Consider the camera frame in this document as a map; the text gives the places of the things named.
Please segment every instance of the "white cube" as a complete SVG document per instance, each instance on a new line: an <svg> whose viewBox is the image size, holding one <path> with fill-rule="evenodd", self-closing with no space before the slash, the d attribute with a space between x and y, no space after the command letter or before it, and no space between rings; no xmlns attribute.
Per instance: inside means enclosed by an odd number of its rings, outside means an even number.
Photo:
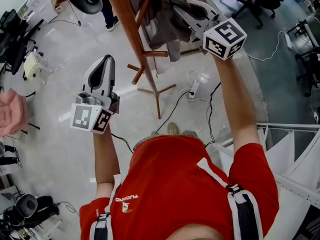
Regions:
<svg viewBox="0 0 320 240"><path fill-rule="evenodd" d="M244 45L247 34L233 18L220 22L203 33L203 48L226 60Z"/></svg>
<svg viewBox="0 0 320 240"><path fill-rule="evenodd" d="M113 114L100 105L72 103L70 127L95 134L103 134Z"/></svg>

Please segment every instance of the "wooden coat rack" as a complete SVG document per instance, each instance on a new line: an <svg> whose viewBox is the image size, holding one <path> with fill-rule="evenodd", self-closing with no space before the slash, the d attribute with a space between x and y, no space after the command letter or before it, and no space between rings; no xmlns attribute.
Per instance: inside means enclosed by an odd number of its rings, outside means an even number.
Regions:
<svg viewBox="0 0 320 240"><path fill-rule="evenodd" d="M57 6L68 0L52 0L52 4ZM136 72L135 77L132 80L132 84L136 85L141 75L144 74L148 80L152 90L146 90L138 88L138 91L146 92L153 94L156 100L156 109L158 114L158 119L161 119L160 106L159 106L159 94L173 88L176 84L170 85L167 88L164 88L160 91L157 90L155 80L152 76L147 57L168 57L169 54L167 51L145 51L141 37L139 35L139 27L145 17L147 8L150 4L150 0L143 0L140 5L139 12L136 17L131 7L130 0L109 0L112 8L115 10L115 13L121 22L125 34L131 44L131 47L140 63L140 67L128 64L128 68Z"/></svg>

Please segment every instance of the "red t-shirt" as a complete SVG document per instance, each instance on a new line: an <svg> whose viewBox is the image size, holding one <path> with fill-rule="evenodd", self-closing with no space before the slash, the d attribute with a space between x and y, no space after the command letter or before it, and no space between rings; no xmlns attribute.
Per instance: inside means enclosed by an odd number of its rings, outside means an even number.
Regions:
<svg viewBox="0 0 320 240"><path fill-rule="evenodd" d="M250 191L259 207L263 235L279 209L275 178L260 144L241 147L229 177L210 162L204 145L188 136L158 136L140 144L110 207L115 240L165 240L187 224L209 226L226 240L234 239L228 191L197 166L206 158L212 171L226 183ZM109 198L99 198L80 209L81 239L88 240Z"/></svg>

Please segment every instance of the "pink towel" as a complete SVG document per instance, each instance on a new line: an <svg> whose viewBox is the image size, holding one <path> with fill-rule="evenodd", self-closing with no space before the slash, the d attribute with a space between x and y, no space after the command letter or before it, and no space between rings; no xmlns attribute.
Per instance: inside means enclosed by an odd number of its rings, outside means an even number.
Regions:
<svg viewBox="0 0 320 240"><path fill-rule="evenodd" d="M0 93L0 137L15 134L28 127L28 109L25 96L10 89Z"/></svg>

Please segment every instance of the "sneaker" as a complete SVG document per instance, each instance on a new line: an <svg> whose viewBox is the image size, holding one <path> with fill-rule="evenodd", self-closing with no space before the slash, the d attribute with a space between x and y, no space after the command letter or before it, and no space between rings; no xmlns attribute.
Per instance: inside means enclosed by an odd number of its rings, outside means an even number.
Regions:
<svg viewBox="0 0 320 240"><path fill-rule="evenodd" d="M179 128L174 122L168 124L167 130L170 136L179 134Z"/></svg>
<svg viewBox="0 0 320 240"><path fill-rule="evenodd" d="M115 16L114 18L114 22L113 22L113 24L112 25L105 25L105 27L106 27L106 30L107 31L109 31L109 32L111 32L112 30L114 30L114 28L116 27L116 25L119 23L119 20L118 20L118 17L117 16Z"/></svg>

